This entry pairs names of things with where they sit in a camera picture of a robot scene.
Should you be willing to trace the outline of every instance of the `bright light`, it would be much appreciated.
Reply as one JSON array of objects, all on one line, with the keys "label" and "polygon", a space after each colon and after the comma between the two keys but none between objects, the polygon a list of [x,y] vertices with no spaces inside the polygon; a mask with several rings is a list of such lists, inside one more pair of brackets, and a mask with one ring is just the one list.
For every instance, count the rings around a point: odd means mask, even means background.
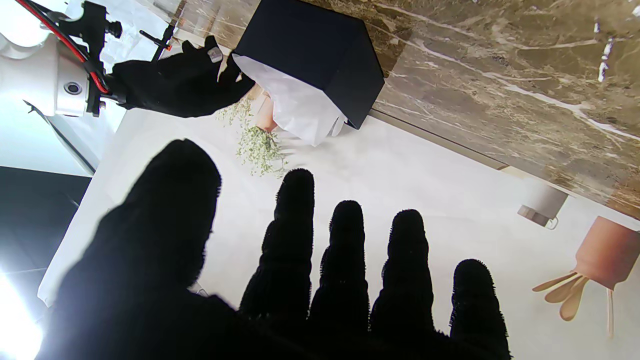
[{"label": "bright light", "polygon": [[16,360],[33,360],[41,341],[42,332],[29,317],[18,293],[0,274],[0,352]]}]

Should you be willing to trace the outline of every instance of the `white tissue paper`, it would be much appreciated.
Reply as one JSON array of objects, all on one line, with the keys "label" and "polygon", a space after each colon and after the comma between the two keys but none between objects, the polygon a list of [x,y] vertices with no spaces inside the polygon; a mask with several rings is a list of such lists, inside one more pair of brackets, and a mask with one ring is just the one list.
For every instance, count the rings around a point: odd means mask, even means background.
[{"label": "white tissue paper", "polygon": [[282,129],[318,146],[336,136],[347,118],[322,90],[246,56],[233,54],[240,69],[273,101],[273,120]]}]

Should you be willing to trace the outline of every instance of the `pink vase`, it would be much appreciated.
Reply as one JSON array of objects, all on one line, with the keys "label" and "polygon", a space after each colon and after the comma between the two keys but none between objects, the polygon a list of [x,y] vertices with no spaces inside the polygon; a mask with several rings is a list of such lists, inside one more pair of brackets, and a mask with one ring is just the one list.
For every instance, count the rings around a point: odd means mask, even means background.
[{"label": "pink vase", "polygon": [[639,254],[639,233],[598,217],[575,255],[573,271],[613,290],[627,280]]}]

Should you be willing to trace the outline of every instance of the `white wall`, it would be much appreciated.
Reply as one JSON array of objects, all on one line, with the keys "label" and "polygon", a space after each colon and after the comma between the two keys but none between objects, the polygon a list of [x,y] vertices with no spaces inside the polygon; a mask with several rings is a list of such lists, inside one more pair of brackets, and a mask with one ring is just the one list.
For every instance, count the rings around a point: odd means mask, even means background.
[{"label": "white wall", "polygon": [[[252,177],[235,156],[238,133],[213,117],[176,119],[147,111],[125,116],[108,155],[98,169],[38,295],[54,300],[60,277],[82,253],[96,221],[119,203],[147,161],[170,140],[190,138],[212,156],[223,176],[214,232],[199,283],[239,304],[260,256],[264,231],[272,219],[280,180]],[[597,215],[633,229],[640,223],[584,199],[568,199],[553,230],[516,214],[522,181],[368,118],[359,131],[345,129],[317,148],[281,135],[290,167],[305,167],[316,179],[312,282],[328,244],[333,207],[355,199],[363,207],[369,296],[381,288],[389,226],[406,208],[418,209],[431,247],[436,327],[448,332],[452,275],[465,258],[484,261],[493,274],[516,359],[632,359],[640,336],[640,271],[615,291],[616,337],[606,337],[605,290],[586,286],[574,321],[558,315],[531,288],[572,269],[575,251]]]}]

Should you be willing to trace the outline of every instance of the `black mount bracket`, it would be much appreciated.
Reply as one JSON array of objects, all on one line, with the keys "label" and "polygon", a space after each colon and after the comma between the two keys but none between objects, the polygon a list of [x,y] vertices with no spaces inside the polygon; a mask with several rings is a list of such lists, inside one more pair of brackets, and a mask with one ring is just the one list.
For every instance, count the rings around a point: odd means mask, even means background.
[{"label": "black mount bracket", "polygon": [[[100,53],[104,48],[104,35],[111,34],[116,38],[122,35],[122,25],[119,21],[107,20],[107,8],[102,5],[85,1],[82,4],[84,12],[80,19],[63,20],[58,23],[58,27],[67,35],[79,37],[89,47],[89,61],[85,63],[90,71],[99,72],[104,75],[104,63],[100,61]],[[87,112],[94,117],[100,115],[100,97],[103,94],[93,81],[89,81],[89,96],[87,98]]]}]

